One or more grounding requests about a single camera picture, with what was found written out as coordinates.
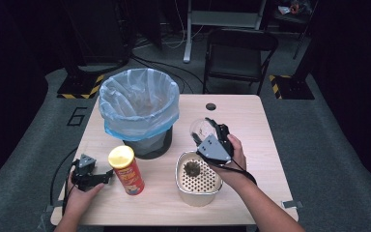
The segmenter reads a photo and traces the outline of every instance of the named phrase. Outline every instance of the white colander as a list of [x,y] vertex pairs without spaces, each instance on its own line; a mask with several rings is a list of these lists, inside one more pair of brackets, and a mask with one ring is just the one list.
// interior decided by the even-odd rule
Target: white colander
[[[185,168],[189,162],[200,167],[198,175],[187,174]],[[177,160],[176,184],[185,203],[201,207],[214,200],[222,187],[222,180],[195,152],[186,152]]]

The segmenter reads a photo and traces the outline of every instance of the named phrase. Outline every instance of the pringles can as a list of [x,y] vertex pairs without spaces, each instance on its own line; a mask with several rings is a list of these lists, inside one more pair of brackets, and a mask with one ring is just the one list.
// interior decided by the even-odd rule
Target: pringles can
[[135,161],[134,152],[129,146],[114,148],[108,156],[108,161],[128,195],[137,195],[143,190],[144,181]]

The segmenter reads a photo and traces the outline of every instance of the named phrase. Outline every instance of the gray carpet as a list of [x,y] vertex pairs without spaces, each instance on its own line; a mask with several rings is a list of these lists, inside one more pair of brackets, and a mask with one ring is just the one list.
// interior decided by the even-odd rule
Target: gray carpet
[[[305,43],[299,58],[292,60],[298,42],[296,37],[278,35],[280,45],[271,60],[269,74],[295,72],[306,47]],[[184,47],[184,43],[177,48],[170,48],[166,44],[163,50],[159,50],[147,45],[136,48],[133,53],[187,69],[201,78],[204,70],[204,40],[193,44],[189,64],[182,61]],[[121,69],[108,73],[106,78],[123,70],[143,67],[130,60]],[[181,90],[185,86],[183,93],[201,93],[202,84],[194,76],[165,68],[189,84],[191,89],[172,75]],[[52,231],[54,228],[49,222],[50,213],[44,213],[49,203],[51,178],[60,161],[79,144],[96,100],[57,99],[56,91],[65,77],[64,70],[47,75],[49,90],[45,102],[0,170],[0,231]],[[291,192],[294,199],[304,205],[298,210],[300,224],[307,231],[371,231],[371,174],[364,169],[344,137],[312,76],[309,75],[306,81],[315,96],[314,101],[277,100],[268,78],[261,93]],[[212,81],[208,88],[212,93],[252,94],[256,91],[255,85],[248,88],[246,83],[230,81]],[[80,126],[68,126],[77,107],[81,107],[77,113],[84,115],[82,123]],[[63,185],[66,164],[55,181],[55,198]],[[247,230],[253,231],[254,228],[248,226]],[[102,227],[95,226],[79,227],[79,231],[102,230]]]

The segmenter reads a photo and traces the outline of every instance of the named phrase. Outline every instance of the black cable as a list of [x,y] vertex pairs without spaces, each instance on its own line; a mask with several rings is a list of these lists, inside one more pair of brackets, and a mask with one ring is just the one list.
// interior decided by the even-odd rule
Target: black cable
[[134,46],[134,49],[136,49],[137,47],[142,47],[142,46],[147,46],[147,45],[150,45],[151,43],[147,40],[144,40],[144,41],[140,41],[138,40]]
[[154,64],[163,65],[163,66],[167,66],[167,67],[170,67],[170,68],[181,70],[181,71],[186,72],[186,73],[190,74],[191,76],[195,77],[198,81],[200,81],[200,83],[202,85],[204,85],[203,81],[196,74],[194,74],[194,73],[192,73],[192,72],[190,72],[188,70],[185,70],[183,68],[180,68],[180,67],[177,67],[177,66],[173,66],[173,65],[169,65],[169,64],[165,64],[165,63],[161,63],[161,62],[158,62],[158,61],[147,60],[147,59],[138,57],[138,56],[136,56],[134,54],[131,54],[131,58],[133,58],[133,57],[136,58],[136,59],[142,60],[144,62],[154,63]]
[[229,171],[235,171],[235,172],[238,172],[238,173],[241,173],[243,174],[246,178],[248,178],[250,181],[252,181],[255,186],[258,186],[257,185],[257,180],[255,180],[254,176],[251,175],[251,173],[247,172],[245,169],[243,169],[237,162],[234,161],[234,159],[231,159],[231,161],[233,163],[235,163],[241,170],[239,169],[235,169],[235,168],[232,168],[232,167],[228,167],[228,166],[225,166],[225,165],[219,165],[217,163],[214,163],[212,161],[210,161],[210,159],[207,159],[206,157],[204,156],[201,156],[201,158],[208,164],[212,165],[212,166],[215,166],[215,167],[218,167],[218,168],[222,168],[222,169],[225,169],[225,170],[229,170]]
[[53,206],[53,186],[54,186],[54,183],[55,183],[55,179],[56,179],[56,176],[57,176],[57,173],[59,172],[59,169],[61,168],[61,166],[63,165],[63,163],[68,159],[68,157],[73,154],[75,151],[77,150],[77,147],[75,147],[73,150],[71,150],[71,152],[68,153],[67,156],[65,156],[62,161],[59,163],[58,167],[56,168],[56,171],[55,173],[53,174],[53,177],[52,177],[52,182],[50,183],[50,205]]
[[69,175],[71,175],[71,168],[74,165],[77,165],[77,160],[75,160],[74,162],[71,163],[71,166],[69,166],[68,171],[66,172],[65,189],[64,189],[64,197],[63,197],[63,204],[62,204],[62,215],[65,214],[66,206],[68,204],[68,197],[69,197],[69,193],[70,193],[70,192],[68,193]]
[[191,91],[191,93],[192,93],[192,94],[194,93],[194,92],[192,91],[191,86],[189,86],[189,84],[188,84],[188,83],[187,83],[183,78],[181,78],[181,77],[179,77],[178,75],[176,75],[176,74],[174,74],[174,73],[168,71],[167,69],[162,68],[162,67],[160,67],[160,66],[158,66],[158,65],[156,65],[156,64],[150,64],[150,65],[147,65],[147,64],[145,64],[145,63],[142,61],[142,59],[138,59],[138,58],[137,58],[136,56],[134,56],[134,55],[131,57],[131,59],[135,60],[136,62],[138,62],[138,63],[140,63],[140,64],[142,64],[142,65],[144,65],[144,66],[146,66],[146,67],[148,67],[148,68],[156,69],[156,70],[162,71],[162,72],[164,72],[164,73],[168,73],[168,74],[172,74],[172,75],[176,76],[177,78],[179,78],[179,79],[183,82],[183,88],[182,88],[181,93],[183,93],[183,91],[184,91],[186,85],[188,86],[188,88],[189,88],[189,90]]
[[110,73],[110,72],[113,72],[113,71],[116,71],[118,69],[120,69],[122,66],[124,66],[125,64],[128,63],[128,60],[125,60],[122,64],[120,65],[117,65],[117,66],[113,66],[111,68],[107,68],[107,69],[104,69],[104,70],[99,70],[99,71],[83,71],[81,69],[79,69],[81,72],[84,72],[84,73],[87,73],[87,74],[92,74],[92,75],[101,75],[101,74],[105,74],[105,73]]
[[197,34],[195,34],[193,37],[192,37],[192,41],[193,42],[202,42],[204,41],[204,39],[206,39],[206,36],[203,34],[203,33],[198,33],[200,37],[200,39],[197,40]]

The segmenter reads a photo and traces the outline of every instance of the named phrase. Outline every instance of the yellow black tape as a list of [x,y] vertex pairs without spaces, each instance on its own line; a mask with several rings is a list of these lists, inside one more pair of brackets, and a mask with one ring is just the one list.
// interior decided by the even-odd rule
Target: yellow black tape
[[273,93],[275,94],[275,97],[277,99],[282,99],[281,91],[279,90],[279,87],[276,83],[277,77],[291,78],[291,76],[290,75],[270,75],[270,81],[271,81]]
[[84,93],[84,94],[58,94],[57,97],[61,98],[61,99],[91,99],[92,97],[95,96],[96,92],[99,90],[99,88],[101,86],[101,82],[103,81],[103,79],[104,79],[104,75],[98,76],[92,90],[88,93]]

